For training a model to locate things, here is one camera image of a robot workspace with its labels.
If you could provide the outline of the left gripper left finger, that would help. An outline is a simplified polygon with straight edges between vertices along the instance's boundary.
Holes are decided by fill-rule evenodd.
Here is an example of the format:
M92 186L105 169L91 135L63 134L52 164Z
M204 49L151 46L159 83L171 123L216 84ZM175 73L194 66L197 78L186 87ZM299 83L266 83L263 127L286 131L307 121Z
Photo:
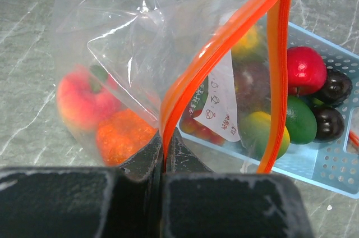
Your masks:
M1 169L2 237L157 237L162 141L116 167Z

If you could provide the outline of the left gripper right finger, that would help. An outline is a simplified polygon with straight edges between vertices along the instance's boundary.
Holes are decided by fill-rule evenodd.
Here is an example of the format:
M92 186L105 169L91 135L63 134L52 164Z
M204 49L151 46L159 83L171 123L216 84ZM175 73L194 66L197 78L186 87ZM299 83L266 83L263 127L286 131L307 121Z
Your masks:
M285 176L215 173L174 134L162 183L162 237L313 237Z

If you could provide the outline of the pink yellow peach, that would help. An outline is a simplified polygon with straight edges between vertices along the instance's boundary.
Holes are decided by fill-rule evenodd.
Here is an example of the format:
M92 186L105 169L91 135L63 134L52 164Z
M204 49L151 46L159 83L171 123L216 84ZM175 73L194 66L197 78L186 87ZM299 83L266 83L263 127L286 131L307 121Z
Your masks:
M117 83L100 65L79 67L61 79L57 89L59 114L68 127L91 132L121 108L108 89Z

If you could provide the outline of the clear orange zip bag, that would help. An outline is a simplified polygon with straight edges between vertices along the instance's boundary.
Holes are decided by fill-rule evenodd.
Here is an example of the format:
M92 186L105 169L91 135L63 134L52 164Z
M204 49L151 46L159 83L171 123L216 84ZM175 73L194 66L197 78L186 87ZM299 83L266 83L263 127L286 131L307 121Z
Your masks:
M291 0L55 0L51 40L57 89L77 68L102 66L117 83L108 89L122 103L116 112L130 109L157 129L166 163L172 137L197 88L263 19L274 121L254 171L268 173L284 133L290 5ZM96 145L97 128L67 128L96 163L106 166Z

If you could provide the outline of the red apple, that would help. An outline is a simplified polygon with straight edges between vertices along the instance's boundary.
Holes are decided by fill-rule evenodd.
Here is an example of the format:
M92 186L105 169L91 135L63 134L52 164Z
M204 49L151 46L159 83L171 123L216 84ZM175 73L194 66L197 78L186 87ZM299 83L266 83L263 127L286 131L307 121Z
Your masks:
M288 48L287 69L289 95L311 95L325 84L325 62L321 55L310 47Z

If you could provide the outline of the orange green mango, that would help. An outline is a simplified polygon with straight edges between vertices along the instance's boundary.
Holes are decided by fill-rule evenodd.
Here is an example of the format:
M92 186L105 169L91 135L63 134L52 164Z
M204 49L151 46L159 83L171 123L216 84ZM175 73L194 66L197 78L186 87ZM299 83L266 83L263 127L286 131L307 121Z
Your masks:
M254 25L232 47L232 61L263 61L266 56L266 40L261 25Z

